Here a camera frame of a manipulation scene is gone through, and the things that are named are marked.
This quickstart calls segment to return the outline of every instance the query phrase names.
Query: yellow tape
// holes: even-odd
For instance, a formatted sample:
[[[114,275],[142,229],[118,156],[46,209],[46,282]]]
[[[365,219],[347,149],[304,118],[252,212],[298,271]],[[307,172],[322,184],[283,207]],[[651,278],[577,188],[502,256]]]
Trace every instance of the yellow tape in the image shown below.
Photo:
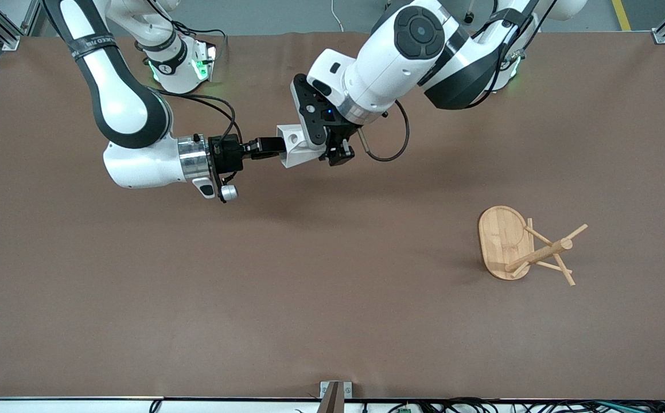
[[[613,0],[613,8],[615,9],[615,15],[618,16],[618,23],[620,23],[620,29],[624,32],[630,32],[631,24],[628,23],[628,16],[625,15],[625,8],[623,8],[623,2],[621,2],[621,0]]]

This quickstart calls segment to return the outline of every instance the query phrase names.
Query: robotic arm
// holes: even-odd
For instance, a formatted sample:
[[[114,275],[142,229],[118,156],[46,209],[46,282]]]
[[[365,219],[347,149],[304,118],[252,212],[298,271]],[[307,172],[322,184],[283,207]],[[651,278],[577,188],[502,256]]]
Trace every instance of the robotic arm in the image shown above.
[[[353,133],[418,85],[435,107],[472,107],[505,85],[534,33],[539,0],[501,0],[481,31],[468,32],[437,0],[398,2],[374,26],[357,58],[324,50],[291,84],[301,125],[280,125],[292,167],[312,159],[342,165]]]
[[[117,18],[136,13],[140,7],[135,3],[44,0],[49,19],[88,83],[97,126],[110,141],[103,153],[110,177],[123,188],[152,188],[191,181],[204,198],[217,196],[224,202],[237,198],[235,186],[225,185],[219,174],[238,172],[243,169],[243,159],[274,156],[283,146],[273,148],[279,143],[275,141],[277,138],[258,138],[241,144],[232,134],[209,139],[201,134],[173,138],[172,110],[156,91],[133,78],[105,25],[105,17],[116,17],[144,49],[162,49],[156,44],[169,45],[157,54],[169,55],[175,48],[182,50],[184,40],[158,15],[142,15],[146,22],[153,22],[148,24],[130,23],[133,18]],[[175,69],[176,73],[184,70],[181,66]]]

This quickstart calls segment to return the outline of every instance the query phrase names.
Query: wooden mug tree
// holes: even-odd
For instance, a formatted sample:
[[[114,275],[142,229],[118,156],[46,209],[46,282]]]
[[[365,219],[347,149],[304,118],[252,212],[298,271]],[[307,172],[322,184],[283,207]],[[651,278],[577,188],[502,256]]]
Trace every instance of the wooden mug tree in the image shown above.
[[[480,233],[480,246],[485,266],[490,274],[499,279],[516,280],[524,277],[531,265],[541,265],[553,270],[560,270],[569,285],[574,285],[571,270],[562,261],[560,253],[570,250],[571,241],[587,228],[586,224],[574,230],[564,238],[553,243],[534,230],[534,222],[526,222],[521,214],[510,207],[489,208],[480,217],[477,229]],[[534,237],[547,246],[534,251]],[[557,265],[544,262],[553,256]]]

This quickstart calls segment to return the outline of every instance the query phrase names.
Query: brown tabletop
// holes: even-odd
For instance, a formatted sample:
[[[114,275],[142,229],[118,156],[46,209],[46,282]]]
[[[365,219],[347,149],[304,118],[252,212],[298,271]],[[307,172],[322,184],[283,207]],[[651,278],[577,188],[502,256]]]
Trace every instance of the brown tabletop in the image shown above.
[[[363,34],[233,37],[224,83],[246,139],[298,123],[289,83]],[[128,63],[151,83],[141,55]],[[176,136],[225,120],[169,99]],[[240,198],[116,186],[88,89],[56,38],[0,60],[0,396],[665,398],[665,45],[540,34],[476,109],[403,105],[388,164],[246,161]],[[396,110],[366,128],[403,139]],[[481,262],[505,204],[558,238],[576,287]]]

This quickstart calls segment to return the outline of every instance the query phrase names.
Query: wooden post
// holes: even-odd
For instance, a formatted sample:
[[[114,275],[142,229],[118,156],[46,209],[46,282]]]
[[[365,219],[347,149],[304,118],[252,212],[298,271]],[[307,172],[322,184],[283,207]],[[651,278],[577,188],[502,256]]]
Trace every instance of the wooden post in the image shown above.
[[[505,265],[505,271],[506,272],[514,272],[514,270],[518,269],[518,267],[521,266],[524,262],[528,262],[529,264],[534,264],[538,261],[542,261],[545,258],[549,258],[550,256],[553,256],[554,254],[559,254],[561,252],[564,252],[566,250],[571,249],[573,244],[571,243],[571,240],[569,238],[562,238],[559,241],[556,241],[556,243],[553,243],[550,246],[545,246],[544,248],[540,248],[531,254],[527,254],[526,256],[523,256],[516,261],[513,261],[509,264]]]

